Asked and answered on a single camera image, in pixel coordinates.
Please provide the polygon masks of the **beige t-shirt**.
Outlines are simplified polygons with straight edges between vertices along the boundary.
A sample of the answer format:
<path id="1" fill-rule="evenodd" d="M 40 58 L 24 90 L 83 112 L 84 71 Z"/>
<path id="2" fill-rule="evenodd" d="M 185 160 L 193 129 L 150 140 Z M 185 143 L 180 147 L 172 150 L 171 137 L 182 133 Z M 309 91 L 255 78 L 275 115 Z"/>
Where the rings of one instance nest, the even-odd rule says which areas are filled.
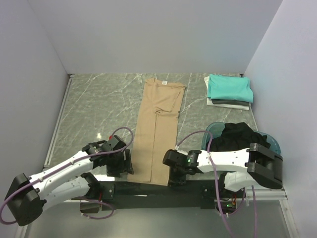
<path id="1" fill-rule="evenodd" d="M 182 83 L 145 81 L 131 154 L 134 173 L 127 176 L 128 182 L 168 184 L 169 166 L 162 161 L 176 145 L 185 89 Z"/>

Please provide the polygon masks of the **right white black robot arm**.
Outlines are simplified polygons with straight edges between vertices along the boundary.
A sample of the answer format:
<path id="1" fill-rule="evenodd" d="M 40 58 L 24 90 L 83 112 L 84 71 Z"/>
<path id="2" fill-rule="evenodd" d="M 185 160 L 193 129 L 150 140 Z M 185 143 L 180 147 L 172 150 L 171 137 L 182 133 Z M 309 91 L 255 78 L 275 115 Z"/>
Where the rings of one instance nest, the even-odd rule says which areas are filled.
<path id="1" fill-rule="evenodd" d="M 186 175 L 223 172 L 219 189 L 237 192 L 242 188 L 260 185 L 269 189 L 283 188 L 283 158 L 257 144 L 238 151 L 208 152 L 205 150 L 168 150 L 163 164 L 170 167 L 170 180 L 184 183 Z"/>

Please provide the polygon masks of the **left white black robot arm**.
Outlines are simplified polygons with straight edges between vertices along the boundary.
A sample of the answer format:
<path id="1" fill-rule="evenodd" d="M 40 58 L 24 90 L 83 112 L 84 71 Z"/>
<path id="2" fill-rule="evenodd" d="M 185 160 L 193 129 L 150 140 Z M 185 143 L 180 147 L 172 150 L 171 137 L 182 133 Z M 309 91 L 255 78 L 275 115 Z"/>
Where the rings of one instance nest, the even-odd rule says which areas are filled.
<path id="1" fill-rule="evenodd" d="M 25 226 L 48 208 L 69 199 L 100 201 L 104 190 L 91 170 L 106 166 L 126 171 L 125 166 L 131 164 L 129 145 L 119 136 L 112 135 L 108 141 L 87 144 L 46 171 L 29 177 L 17 175 L 0 208 L 8 207 L 15 218 L 12 223 Z"/>

